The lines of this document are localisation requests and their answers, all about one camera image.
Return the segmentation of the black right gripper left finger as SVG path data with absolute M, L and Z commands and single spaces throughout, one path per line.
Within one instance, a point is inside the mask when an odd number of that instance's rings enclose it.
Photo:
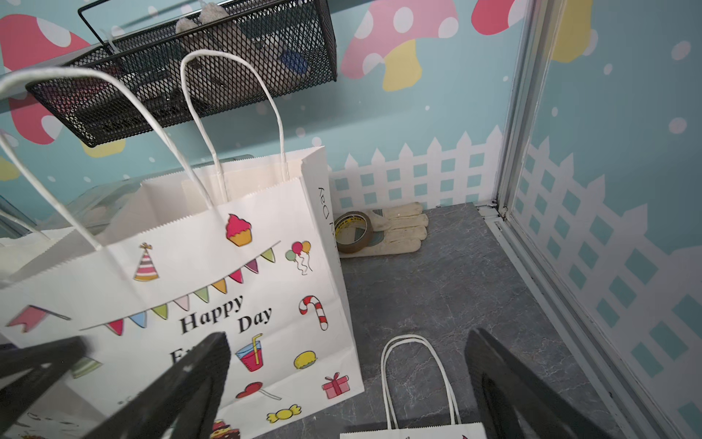
M 208 438 L 230 368 L 224 332 L 208 335 L 88 438 Z

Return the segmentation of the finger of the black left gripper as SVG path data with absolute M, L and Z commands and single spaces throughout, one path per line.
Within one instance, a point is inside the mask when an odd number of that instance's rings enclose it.
M 88 351 L 81 337 L 1 350 L 1 433 L 58 382 Z

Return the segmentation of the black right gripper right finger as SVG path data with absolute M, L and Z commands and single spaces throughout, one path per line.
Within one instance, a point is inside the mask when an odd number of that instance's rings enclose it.
M 540 438 L 608 438 L 485 329 L 465 350 L 473 394 L 488 438 L 523 438 L 523 418 Z

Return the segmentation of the white paper gift bag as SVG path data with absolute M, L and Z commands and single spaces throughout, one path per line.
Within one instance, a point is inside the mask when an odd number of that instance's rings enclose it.
M 358 427 L 342 438 L 486 438 L 479 421 L 462 415 L 466 372 L 455 347 L 443 348 L 421 335 L 392 338 L 380 355 L 385 422 Z

